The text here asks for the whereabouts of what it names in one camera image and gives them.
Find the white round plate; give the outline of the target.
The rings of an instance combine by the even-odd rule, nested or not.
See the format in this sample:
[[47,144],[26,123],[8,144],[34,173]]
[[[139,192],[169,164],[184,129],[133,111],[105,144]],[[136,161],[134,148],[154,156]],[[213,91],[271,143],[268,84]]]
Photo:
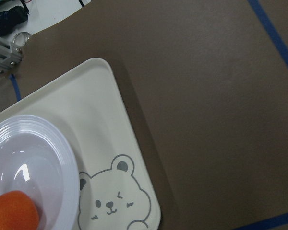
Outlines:
[[40,230],[73,228],[80,193],[75,156],[65,136],[41,117],[0,123],[0,195],[13,190],[34,201]]

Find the orange fruit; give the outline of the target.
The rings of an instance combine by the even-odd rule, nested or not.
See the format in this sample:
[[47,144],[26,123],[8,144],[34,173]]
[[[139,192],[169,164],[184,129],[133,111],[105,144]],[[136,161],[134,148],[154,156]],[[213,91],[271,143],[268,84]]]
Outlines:
[[36,230],[39,215],[32,199],[21,191],[0,195],[0,230]]

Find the cream bear print tray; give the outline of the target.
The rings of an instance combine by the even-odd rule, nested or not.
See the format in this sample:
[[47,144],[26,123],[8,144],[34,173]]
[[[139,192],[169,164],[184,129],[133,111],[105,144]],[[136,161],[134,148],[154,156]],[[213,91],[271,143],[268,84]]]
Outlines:
[[92,58],[0,113],[41,117],[78,167],[72,230],[156,230],[161,211],[110,65]]

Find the folded dark blue umbrella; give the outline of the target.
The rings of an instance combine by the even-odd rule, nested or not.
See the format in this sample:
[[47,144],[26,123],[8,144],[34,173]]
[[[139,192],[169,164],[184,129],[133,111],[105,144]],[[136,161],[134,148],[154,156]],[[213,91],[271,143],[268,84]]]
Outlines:
[[15,26],[27,20],[28,14],[21,6],[0,12],[0,36],[8,35]]

